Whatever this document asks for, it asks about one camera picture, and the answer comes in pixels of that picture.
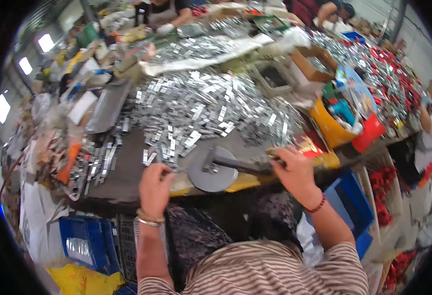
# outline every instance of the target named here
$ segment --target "yellow bucket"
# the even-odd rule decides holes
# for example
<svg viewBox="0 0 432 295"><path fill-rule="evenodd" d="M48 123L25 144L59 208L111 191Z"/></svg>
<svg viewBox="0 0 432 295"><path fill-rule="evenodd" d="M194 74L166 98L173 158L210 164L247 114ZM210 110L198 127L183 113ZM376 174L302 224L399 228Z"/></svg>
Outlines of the yellow bucket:
<svg viewBox="0 0 432 295"><path fill-rule="evenodd" d="M345 130L324 107L321 98L318 98L314 108L311 110L311 117L318 123L319 129L324 134L326 144L332 150L337 146L347 144L352 141L356 134Z"/></svg>

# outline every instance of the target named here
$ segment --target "striped shirt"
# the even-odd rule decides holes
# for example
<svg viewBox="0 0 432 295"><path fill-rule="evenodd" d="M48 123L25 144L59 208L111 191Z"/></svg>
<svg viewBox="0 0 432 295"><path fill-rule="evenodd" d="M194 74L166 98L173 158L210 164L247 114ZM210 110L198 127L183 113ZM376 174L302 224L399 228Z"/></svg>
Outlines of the striped shirt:
<svg viewBox="0 0 432 295"><path fill-rule="evenodd" d="M250 241L227 245L201 260L186 279L182 294L350 294L368 293L367 275L355 248L338 244L313 268L303 264L294 245ZM139 294L175 295L164 280L139 282Z"/></svg>

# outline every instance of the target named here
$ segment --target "bracelet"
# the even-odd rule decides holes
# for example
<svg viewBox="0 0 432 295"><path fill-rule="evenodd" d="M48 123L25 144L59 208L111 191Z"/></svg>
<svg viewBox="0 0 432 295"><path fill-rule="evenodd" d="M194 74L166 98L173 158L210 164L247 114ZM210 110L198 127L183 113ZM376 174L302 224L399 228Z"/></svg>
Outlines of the bracelet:
<svg viewBox="0 0 432 295"><path fill-rule="evenodd" d="M152 222L152 223L165 223L164 217L152 218L152 217L148 216L144 211L142 211L142 209L137 209L136 213L137 213L137 216L139 217L139 219L142 221L147 221L147 222Z"/></svg>
<svg viewBox="0 0 432 295"><path fill-rule="evenodd" d="M326 202L326 195L323 193L323 198L321 199L321 203L319 203L319 205L314 208L313 210L310 209L306 209L310 214L316 213L319 211L319 209L321 209L321 207L324 205L324 203Z"/></svg>
<svg viewBox="0 0 432 295"><path fill-rule="evenodd" d="M140 219L140 218L138 218L138 219L139 219L139 222L142 222L142 223L148 224L148 225L153 226L153 227L160 227L160 225L161 225L161 223L145 221L145 220Z"/></svg>

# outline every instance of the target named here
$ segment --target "woman's left hand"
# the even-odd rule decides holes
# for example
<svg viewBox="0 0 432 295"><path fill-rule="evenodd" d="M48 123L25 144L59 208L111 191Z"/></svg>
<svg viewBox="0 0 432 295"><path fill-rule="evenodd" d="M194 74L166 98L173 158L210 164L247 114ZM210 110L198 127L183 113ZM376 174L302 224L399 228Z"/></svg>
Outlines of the woman's left hand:
<svg viewBox="0 0 432 295"><path fill-rule="evenodd" d="M164 164L152 164L144 170L139 184L140 205L142 211L151 218L163 217L170 198L170 186L175 173Z"/></svg>

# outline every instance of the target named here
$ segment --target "red container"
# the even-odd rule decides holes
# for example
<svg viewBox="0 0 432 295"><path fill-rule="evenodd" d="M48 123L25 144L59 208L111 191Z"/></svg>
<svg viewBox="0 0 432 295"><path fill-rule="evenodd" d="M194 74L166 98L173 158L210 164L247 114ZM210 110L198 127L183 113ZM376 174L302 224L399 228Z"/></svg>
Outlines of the red container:
<svg viewBox="0 0 432 295"><path fill-rule="evenodd" d="M378 121L375 114L364 121L364 131L361 135L352 140L351 144L359 153L364 153L377 139L386 131L385 126Z"/></svg>

